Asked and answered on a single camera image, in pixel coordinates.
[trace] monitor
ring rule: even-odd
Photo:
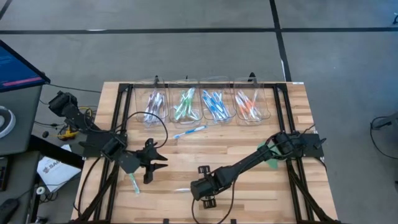
[[[0,93],[46,83],[43,72],[0,40]]]

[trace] clear plastic bin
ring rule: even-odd
[[[256,78],[244,77],[234,81],[234,105],[238,124],[258,125],[268,119],[268,110],[264,85]]]
[[[201,109],[199,82],[185,79],[169,82],[170,120],[184,126],[200,124]]]
[[[207,125],[228,123],[236,114],[228,77],[200,80],[200,99]]]
[[[137,111],[153,113],[165,122],[166,117],[169,115],[169,103],[163,79],[156,76],[155,78],[135,82],[133,87]],[[150,114],[140,113],[136,115],[136,118],[147,126],[160,124],[159,119]]]

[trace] gray floor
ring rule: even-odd
[[[5,0],[0,0],[0,7]],[[276,0],[286,27],[388,27],[393,0]],[[13,0],[0,30],[272,27],[268,1]],[[396,223],[398,162],[378,153],[369,122],[398,111],[398,32],[284,33],[292,80],[305,82],[318,132],[328,138],[326,164],[340,220]],[[160,75],[165,80],[255,72],[284,80],[274,33],[0,35],[54,84],[100,90],[104,81]],[[48,101],[57,88],[46,86]],[[80,105],[99,95],[73,91]],[[37,120],[61,121],[39,105]],[[35,134],[43,129],[36,126]],[[398,157],[391,128],[375,132],[384,152]],[[40,206],[53,222],[69,220],[77,181]]]

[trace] wooden tabletop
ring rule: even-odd
[[[111,127],[118,85],[117,82],[106,82],[103,86],[95,119],[95,123],[101,129]],[[295,127],[298,131],[303,131],[313,124],[305,87],[302,83],[287,83],[287,87]],[[134,193],[129,176],[120,170],[112,222],[162,223],[164,218],[168,218],[170,223],[192,223],[192,195],[190,192],[178,193],[176,190],[189,188],[190,182],[199,178],[198,166],[210,165],[214,170],[220,166],[232,165],[253,153],[257,145],[270,135],[280,131],[273,91],[265,91],[271,117],[259,126],[238,126],[235,120],[232,120],[229,124],[209,126],[205,130],[176,140],[172,139],[172,136],[187,129],[178,129],[173,123],[167,122],[169,140],[158,152],[169,159],[166,161],[169,166],[155,171],[154,180],[150,184],[143,184],[145,170],[137,170],[134,175],[141,190],[139,195]],[[130,113],[136,110],[135,100],[133,93]],[[282,93],[280,100],[286,130],[289,130]],[[159,144],[165,138],[162,126],[146,128],[133,118],[127,123],[127,134],[129,150],[142,149],[147,138],[154,138]],[[94,160],[88,159],[85,162],[78,192]],[[303,163],[310,193],[326,214],[337,219],[325,168],[312,158],[303,158]],[[86,208],[97,194],[102,168],[103,159],[97,163],[88,178],[83,192],[82,208]],[[302,216],[306,219],[303,198],[301,193],[298,194]],[[195,216],[199,222],[216,223],[225,216],[231,203],[231,189],[217,195],[216,200],[218,206],[208,210],[203,208],[201,202],[195,203]],[[107,201],[108,196],[105,195],[101,218],[104,218]],[[74,211],[72,218],[76,217],[77,212]],[[284,162],[279,162],[277,170],[271,169],[264,162],[239,176],[235,186],[234,206],[224,222],[230,223],[230,219],[233,218],[237,219],[238,223],[295,223],[289,178]]]

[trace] paper sheet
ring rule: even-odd
[[[63,145],[61,148],[71,152],[68,144]],[[66,181],[70,180],[80,171],[81,170],[76,167],[63,164],[46,156],[39,161],[37,166],[37,173],[40,175],[50,192],[56,192],[66,184]]]

